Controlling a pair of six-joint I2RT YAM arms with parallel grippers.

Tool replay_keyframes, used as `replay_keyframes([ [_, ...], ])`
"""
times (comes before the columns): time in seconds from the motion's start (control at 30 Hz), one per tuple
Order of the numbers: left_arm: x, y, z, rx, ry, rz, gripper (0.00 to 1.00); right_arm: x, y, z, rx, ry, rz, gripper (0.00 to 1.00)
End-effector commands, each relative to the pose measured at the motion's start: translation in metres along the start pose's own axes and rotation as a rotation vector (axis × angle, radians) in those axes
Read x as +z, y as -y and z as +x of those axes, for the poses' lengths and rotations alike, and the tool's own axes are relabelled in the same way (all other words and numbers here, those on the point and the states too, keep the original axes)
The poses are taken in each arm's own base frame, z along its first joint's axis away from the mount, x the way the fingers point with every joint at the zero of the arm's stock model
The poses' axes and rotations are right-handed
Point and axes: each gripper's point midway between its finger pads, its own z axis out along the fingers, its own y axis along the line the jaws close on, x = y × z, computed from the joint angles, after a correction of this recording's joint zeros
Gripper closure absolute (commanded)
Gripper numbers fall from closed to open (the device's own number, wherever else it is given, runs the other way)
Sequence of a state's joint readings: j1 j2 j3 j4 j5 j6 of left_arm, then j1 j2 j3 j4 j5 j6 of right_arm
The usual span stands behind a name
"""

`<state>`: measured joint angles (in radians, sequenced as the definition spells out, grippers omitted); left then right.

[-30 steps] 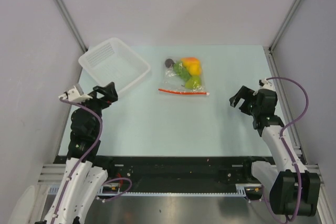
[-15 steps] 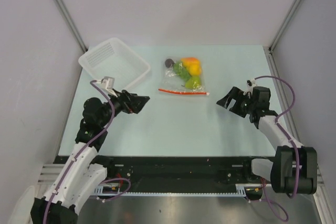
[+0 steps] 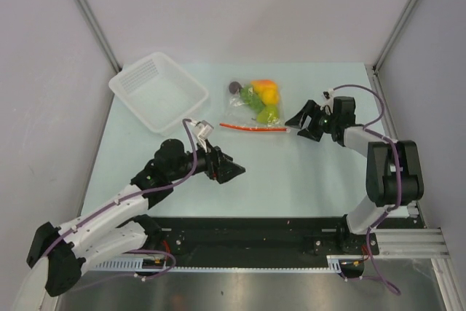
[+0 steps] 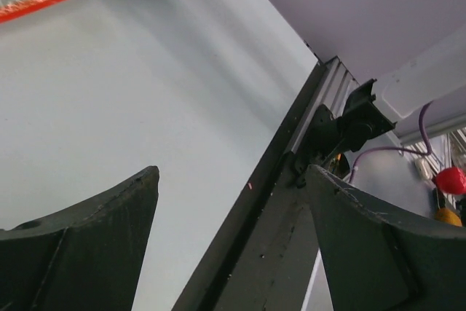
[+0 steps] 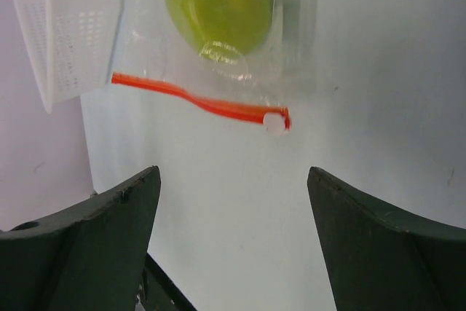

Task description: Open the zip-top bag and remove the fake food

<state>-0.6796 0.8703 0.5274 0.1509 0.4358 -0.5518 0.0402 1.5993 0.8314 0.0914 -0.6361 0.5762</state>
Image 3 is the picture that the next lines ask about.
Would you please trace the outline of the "clear zip top bag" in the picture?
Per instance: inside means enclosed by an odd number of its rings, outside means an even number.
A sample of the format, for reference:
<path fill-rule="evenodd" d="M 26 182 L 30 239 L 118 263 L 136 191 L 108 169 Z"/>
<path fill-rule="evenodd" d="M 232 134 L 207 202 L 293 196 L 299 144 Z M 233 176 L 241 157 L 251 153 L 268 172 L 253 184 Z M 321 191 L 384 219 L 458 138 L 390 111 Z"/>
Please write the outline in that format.
<path fill-rule="evenodd" d="M 279 84 L 271 79 L 231 81 L 219 125 L 243 132 L 288 133 Z"/>

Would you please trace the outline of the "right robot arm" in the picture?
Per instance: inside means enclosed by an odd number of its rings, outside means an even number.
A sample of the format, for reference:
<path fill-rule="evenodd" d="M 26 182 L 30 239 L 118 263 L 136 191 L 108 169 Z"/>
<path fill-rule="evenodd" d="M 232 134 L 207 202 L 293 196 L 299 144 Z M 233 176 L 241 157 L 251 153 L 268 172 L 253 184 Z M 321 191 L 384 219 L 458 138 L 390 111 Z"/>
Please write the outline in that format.
<path fill-rule="evenodd" d="M 353 97 L 328 97 L 326 103 L 309 100 L 285 126 L 297 134 L 320 141 L 329 134 L 333 142 L 366 158 L 366 195 L 336 225 L 331 242 L 342 253 L 371 247 L 371 234 L 389 213 L 424 194 L 419 152 L 414 141 L 395 141 L 356 122 Z"/>

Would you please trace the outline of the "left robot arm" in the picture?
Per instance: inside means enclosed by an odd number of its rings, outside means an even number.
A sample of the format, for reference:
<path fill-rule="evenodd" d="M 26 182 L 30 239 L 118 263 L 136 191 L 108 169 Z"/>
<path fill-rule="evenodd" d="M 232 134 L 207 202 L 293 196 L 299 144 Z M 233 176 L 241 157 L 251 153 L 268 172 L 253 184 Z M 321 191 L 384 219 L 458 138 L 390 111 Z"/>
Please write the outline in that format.
<path fill-rule="evenodd" d="M 59 296 L 96 264 L 129 251 L 155 251 L 161 243 L 160 228 L 147 211 L 170 195 L 176 184 L 198 173 L 225 184 L 245 173 L 245 168 L 210 143 L 190 152 L 178 139 L 168 139 L 143 170 L 99 209 L 57 227 L 46 222 L 37 228 L 28 266 L 46 259 L 44 289 Z"/>

